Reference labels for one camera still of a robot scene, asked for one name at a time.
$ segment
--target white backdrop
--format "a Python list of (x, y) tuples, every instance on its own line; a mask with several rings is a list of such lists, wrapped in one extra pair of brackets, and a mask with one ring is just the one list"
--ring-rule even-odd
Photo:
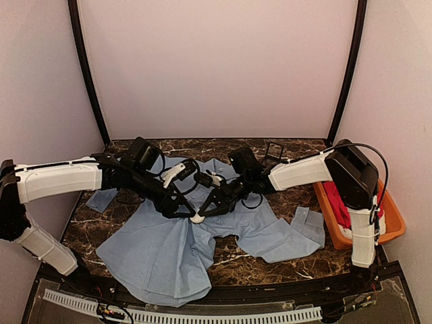
[(356, 3), (80, 1), (111, 137), (327, 137)]

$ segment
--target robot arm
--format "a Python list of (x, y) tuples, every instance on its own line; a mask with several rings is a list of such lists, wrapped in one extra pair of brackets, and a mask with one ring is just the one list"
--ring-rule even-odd
[(127, 188), (152, 200), (156, 210), (168, 218), (193, 216), (194, 209), (172, 180), (184, 179), (197, 165), (185, 160), (167, 170), (169, 175), (162, 182), (157, 179), (159, 174), (149, 171), (159, 156), (163, 156), (159, 149), (137, 138), (119, 159), (96, 154), (46, 165), (4, 161), (0, 168), (0, 238), (18, 243), (62, 275), (69, 275), (77, 269), (75, 255), (38, 226), (24, 204), (67, 192)]
[(270, 194), (294, 186), (334, 181), (351, 216), (352, 264), (367, 268), (373, 263), (379, 222), (375, 217), (375, 224), (371, 224), (371, 215), (377, 212), (379, 174), (349, 140), (342, 140), (333, 149), (316, 155), (267, 168), (258, 163), (248, 147), (235, 150), (229, 158), (241, 176), (228, 184), (224, 181), (213, 184), (215, 189), (192, 221), (201, 222), (206, 216), (228, 213), (251, 192)]

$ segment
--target white wall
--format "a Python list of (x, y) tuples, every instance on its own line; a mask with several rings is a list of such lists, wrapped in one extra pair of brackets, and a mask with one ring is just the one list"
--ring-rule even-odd
[[(67, 1), (0, 1), (0, 160), (62, 161), (103, 147), (82, 80)], [(29, 205), (59, 238), (77, 194)], [(38, 262), (0, 241), (1, 322), (20, 323)]]
[(327, 137), (356, 4), (80, 1), (111, 137)]
[(432, 323), (431, 16), (427, 0), (369, 1), (338, 134), (372, 144), (388, 160), (389, 192), (407, 231), (386, 251), (400, 260), (422, 323)]

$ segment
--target black frame pole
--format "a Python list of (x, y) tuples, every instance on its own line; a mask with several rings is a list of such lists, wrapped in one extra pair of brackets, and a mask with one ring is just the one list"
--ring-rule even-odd
[(111, 139), (109, 138), (107, 125), (103, 119), (101, 106), (99, 105), (99, 101), (97, 99), (95, 85), (93, 83), (90, 66), (88, 64), (86, 47), (84, 45), (84, 37), (82, 36), (78, 3), (77, 0), (67, 0), (67, 3), (69, 5), (70, 22), (72, 24), (72, 31), (74, 32), (76, 52), (78, 54), (78, 59), (80, 60), (82, 77), (84, 78), (84, 82), (86, 84), (88, 98), (90, 99), (90, 104), (92, 106), (93, 115), (96, 119), (99, 133), (101, 133), (103, 143), (105, 146), (107, 146), (111, 142)]
[(329, 134), (327, 136), (327, 145), (329, 146), (333, 145), (336, 134), (338, 133), (340, 122), (344, 114), (346, 101), (348, 99), (348, 94), (350, 93), (352, 77), (356, 69), (358, 50), (360, 49), (360, 42), (362, 39), (363, 25), (365, 24), (366, 6), (367, 0), (358, 0), (356, 22), (354, 24), (354, 32), (352, 34), (350, 55), (348, 56), (344, 82), (342, 83), (342, 89), (340, 91), (339, 100), (337, 101), (336, 111), (333, 121), (331, 122)]

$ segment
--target black metal frame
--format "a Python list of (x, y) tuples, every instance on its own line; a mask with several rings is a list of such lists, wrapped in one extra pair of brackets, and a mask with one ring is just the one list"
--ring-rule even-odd
[[(82, 35), (80, 13), (78, 11), (77, 0), (67, 0), (67, 2), (69, 3), (70, 20), (72, 23), (72, 30), (74, 32), (76, 51), (78, 53), (78, 59), (80, 60), (82, 77), (84, 78), (84, 81), (86, 83), (88, 98), (90, 99), (94, 118), (96, 119), (99, 132), (101, 133), (105, 146), (107, 146), (111, 142), (111, 139), (109, 138), (107, 126), (103, 119), (101, 106), (99, 105), (99, 101), (95, 90), (95, 85), (93, 83), (92, 75), (90, 72), (90, 66), (88, 64), (88, 58), (86, 53), (86, 47), (84, 45), (84, 37)], [(358, 0), (356, 21), (354, 23), (354, 32), (352, 35), (350, 54), (348, 56), (344, 81), (342, 83), (342, 89), (339, 95), (339, 100), (337, 102), (330, 131), (327, 135), (327, 138), (324, 139), (325, 144), (327, 146), (331, 146), (333, 144), (340, 126), (340, 122), (342, 120), (342, 116), (344, 114), (346, 101), (348, 99), (348, 94), (350, 92), (352, 77), (354, 75), (354, 71), (356, 68), (358, 50), (360, 49), (363, 25), (365, 23), (365, 16), (366, 16), (366, 6), (367, 6), (367, 0)]]
[(72, 31), (74, 32), (76, 52), (78, 54), (78, 59), (80, 60), (82, 77), (84, 79), (84, 83), (86, 84), (88, 99), (90, 100), (93, 115), (96, 119), (97, 127), (99, 129), (99, 133), (101, 134), (103, 143), (105, 146), (108, 146), (108, 144), (111, 142), (111, 139), (109, 138), (107, 125), (103, 119), (101, 106), (99, 105), (99, 101), (97, 99), (95, 84), (93, 83), (90, 66), (88, 64), (86, 47), (84, 45), (84, 37), (82, 36), (78, 3), (77, 0), (68, 0), (67, 3), (69, 4), (70, 22), (72, 24)]
[[(380, 281), (399, 277), (407, 297), (412, 318), (416, 324), (420, 324), (419, 315), (414, 305), (414, 300), (410, 293), (408, 284), (400, 264), (398, 261), (382, 262), (377, 268), (379, 280), (376, 283), (379, 289)], [(105, 299), (120, 304), (124, 307), (141, 306), (146, 304), (133, 297), (127, 289), (118, 281), (112, 278), (91, 275), (92, 280), (100, 287)], [(22, 324), (27, 324), (33, 300), (36, 296), (36, 291), (41, 279), (54, 281), (60, 284), (64, 291), (76, 293), (74, 289), (68, 286), (68, 283), (63, 282), (62, 276), (49, 265), (42, 264), (33, 282), (32, 289), (27, 301)], [(195, 300), (196, 305), (251, 305), (256, 307), (257, 304), (265, 304), (270, 302), (294, 301), (296, 306), (313, 304), (320, 306), (323, 313), (331, 312), (334, 309), (341, 307), (344, 302), (343, 298), (353, 295), (350, 292), (341, 292), (338, 288), (344, 285), (349, 285), (352, 276), (347, 273), (344, 275), (334, 275), (321, 279), (311, 279), (304, 281), (294, 281), (288, 283), (277, 283), (270, 285), (258, 286), (216, 286), (212, 287), (210, 292), (202, 299)]]
[(366, 6), (367, 0), (358, 0), (356, 22), (354, 24), (350, 55), (348, 56), (348, 62), (346, 64), (344, 82), (342, 83), (339, 100), (337, 101), (335, 114), (333, 116), (333, 121), (331, 122), (329, 135), (327, 136), (328, 145), (333, 144), (336, 134), (338, 133), (340, 122), (344, 114), (346, 101), (350, 93), (352, 77), (354, 76), (354, 71), (356, 69), (358, 50), (360, 49), (360, 42), (362, 39), (363, 25), (365, 24)]

